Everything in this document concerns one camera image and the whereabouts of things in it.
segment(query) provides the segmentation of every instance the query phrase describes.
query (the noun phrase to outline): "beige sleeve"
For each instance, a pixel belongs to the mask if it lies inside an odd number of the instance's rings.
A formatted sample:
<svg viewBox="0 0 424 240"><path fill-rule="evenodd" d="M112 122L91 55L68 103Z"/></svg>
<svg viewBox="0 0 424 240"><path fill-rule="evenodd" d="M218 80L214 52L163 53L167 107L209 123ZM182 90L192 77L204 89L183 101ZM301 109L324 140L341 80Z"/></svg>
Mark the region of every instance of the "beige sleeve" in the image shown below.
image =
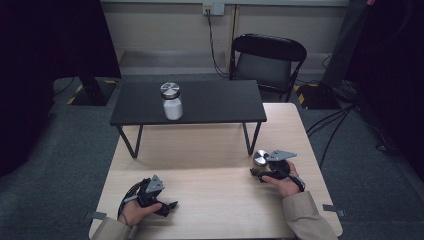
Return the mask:
<svg viewBox="0 0 424 240"><path fill-rule="evenodd" d="M91 240L124 240L131 233L131 228L112 218L106 217L97 228Z"/></svg>
<svg viewBox="0 0 424 240"><path fill-rule="evenodd" d="M310 192L284 198L283 206L287 223L298 238L337 239L330 224L319 214Z"/></svg>

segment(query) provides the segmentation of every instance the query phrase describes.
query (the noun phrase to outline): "bottle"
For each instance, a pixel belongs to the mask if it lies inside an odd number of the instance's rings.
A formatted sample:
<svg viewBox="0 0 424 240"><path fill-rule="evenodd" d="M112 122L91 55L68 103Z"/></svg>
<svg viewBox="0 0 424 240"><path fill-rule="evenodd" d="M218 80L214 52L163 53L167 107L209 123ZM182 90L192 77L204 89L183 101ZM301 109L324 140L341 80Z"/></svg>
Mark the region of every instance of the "bottle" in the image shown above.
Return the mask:
<svg viewBox="0 0 424 240"><path fill-rule="evenodd" d="M180 86L176 83L167 82L160 87L163 98L163 109L169 120L178 120L183 115Z"/></svg>

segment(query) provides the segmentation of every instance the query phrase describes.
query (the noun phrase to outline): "round metal object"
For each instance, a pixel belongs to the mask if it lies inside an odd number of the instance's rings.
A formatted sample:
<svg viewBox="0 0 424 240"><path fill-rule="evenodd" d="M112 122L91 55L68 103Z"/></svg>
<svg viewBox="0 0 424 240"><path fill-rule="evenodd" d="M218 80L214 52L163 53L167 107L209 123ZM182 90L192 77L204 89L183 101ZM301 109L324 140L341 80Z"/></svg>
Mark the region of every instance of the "round metal object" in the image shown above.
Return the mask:
<svg viewBox="0 0 424 240"><path fill-rule="evenodd" d="M172 100L180 96L180 86L167 82L160 87L163 99Z"/></svg>
<svg viewBox="0 0 424 240"><path fill-rule="evenodd" d="M268 165L268 162L266 160L268 156L268 153L264 150L258 150L253 155L253 162L259 167L265 167L266 165Z"/></svg>

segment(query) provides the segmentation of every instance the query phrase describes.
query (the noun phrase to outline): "wall socket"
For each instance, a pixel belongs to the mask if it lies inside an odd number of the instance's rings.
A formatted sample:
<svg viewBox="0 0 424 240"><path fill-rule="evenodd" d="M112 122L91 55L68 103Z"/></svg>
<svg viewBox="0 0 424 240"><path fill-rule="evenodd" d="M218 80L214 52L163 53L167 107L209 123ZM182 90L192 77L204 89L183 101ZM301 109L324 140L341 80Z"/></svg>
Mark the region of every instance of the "wall socket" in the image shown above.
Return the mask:
<svg viewBox="0 0 424 240"><path fill-rule="evenodd" d="M210 15L222 16L224 15L224 9L224 3L203 3L202 14L207 15L207 11L209 11Z"/></svg>

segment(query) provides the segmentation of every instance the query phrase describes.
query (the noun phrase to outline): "person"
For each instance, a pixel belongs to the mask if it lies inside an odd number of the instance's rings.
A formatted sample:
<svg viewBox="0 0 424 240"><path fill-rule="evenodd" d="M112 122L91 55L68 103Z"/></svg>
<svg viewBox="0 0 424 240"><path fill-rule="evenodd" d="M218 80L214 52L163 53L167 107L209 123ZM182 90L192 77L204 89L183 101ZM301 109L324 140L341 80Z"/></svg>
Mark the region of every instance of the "person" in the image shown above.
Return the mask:
<svg viewBox="0 0 424 240"><path fill-rule="evenodd" d="M299 176L294 164L288 161L290 174ZM309 191L301 192L290 178L278 180L263 176L262 180L274 185L283 198L284 215L287 224L296 237L301 240L333 240L337 239L330 224L319 214L312 195ZM138 205L137 201L125 204L118 220L106 217L94 233L92 240L124 240L131 233L131 228L140 223L147 215L162 207L156 203L146 208Z"/></svg>

